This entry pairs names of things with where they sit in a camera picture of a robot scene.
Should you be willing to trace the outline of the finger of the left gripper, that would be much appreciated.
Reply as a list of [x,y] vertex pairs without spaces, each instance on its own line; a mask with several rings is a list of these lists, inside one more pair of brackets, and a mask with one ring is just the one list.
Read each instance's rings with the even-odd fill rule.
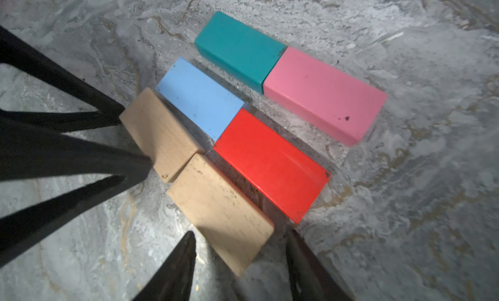
[[50,129],[59,133],[84,131],[119,125],[124,106],[1,28],[1,63],[51,85],[96,108],[94,112],[16,112],[1,111],[1,118]]
[[152,160],[146,155],[1,119],[1,181],[106,176],[1,218],[1,265],[82,213],[143,182],[151,168]]

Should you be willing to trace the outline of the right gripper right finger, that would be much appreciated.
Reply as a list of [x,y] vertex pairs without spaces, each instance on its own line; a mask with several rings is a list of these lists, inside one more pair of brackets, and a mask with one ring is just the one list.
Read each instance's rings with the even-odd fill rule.
[[286,228],[286,258],[293,300],[351,300],[298,232]]

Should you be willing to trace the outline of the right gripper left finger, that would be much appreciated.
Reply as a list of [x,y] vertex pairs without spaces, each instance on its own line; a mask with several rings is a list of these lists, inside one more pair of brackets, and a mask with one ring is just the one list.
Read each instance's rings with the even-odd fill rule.
[[133,300],[189,300],[196,263],[196,238],[188,231]]

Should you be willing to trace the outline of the natural wood block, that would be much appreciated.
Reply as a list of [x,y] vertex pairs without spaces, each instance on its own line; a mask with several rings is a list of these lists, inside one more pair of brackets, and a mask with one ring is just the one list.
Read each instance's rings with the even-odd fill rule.
[[189,160],[205,150],[150,88],[119,116],[143,154],[166,183],[176,180]]
[[187,163],[168,195],[238,277],[274,233],[274,223],[205,156]]

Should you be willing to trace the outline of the red block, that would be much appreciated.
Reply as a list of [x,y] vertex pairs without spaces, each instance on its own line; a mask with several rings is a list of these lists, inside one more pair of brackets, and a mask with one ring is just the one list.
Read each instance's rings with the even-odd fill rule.
[[299,224],[331,173],[245,109],[240,109],[216,151],[295,224]]

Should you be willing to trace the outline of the light blue block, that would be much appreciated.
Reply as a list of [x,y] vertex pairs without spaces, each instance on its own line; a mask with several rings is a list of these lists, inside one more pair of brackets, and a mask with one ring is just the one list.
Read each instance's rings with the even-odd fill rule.
[[159,81],[157,91],[214,141],[245,107],[242,99],[182,57]]

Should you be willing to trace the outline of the pink block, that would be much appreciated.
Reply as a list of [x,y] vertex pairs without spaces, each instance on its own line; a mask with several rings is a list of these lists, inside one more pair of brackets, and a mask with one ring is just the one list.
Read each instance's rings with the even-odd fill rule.
[[293,47],[263,83],[264,95],[347,146],[358,144],[386,93]]

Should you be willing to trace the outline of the teal block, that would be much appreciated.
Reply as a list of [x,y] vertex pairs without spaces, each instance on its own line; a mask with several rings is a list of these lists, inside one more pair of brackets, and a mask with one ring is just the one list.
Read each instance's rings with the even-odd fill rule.
[[259,94],[287,48],[223,12],[213,15],[194,44],[202,57]]

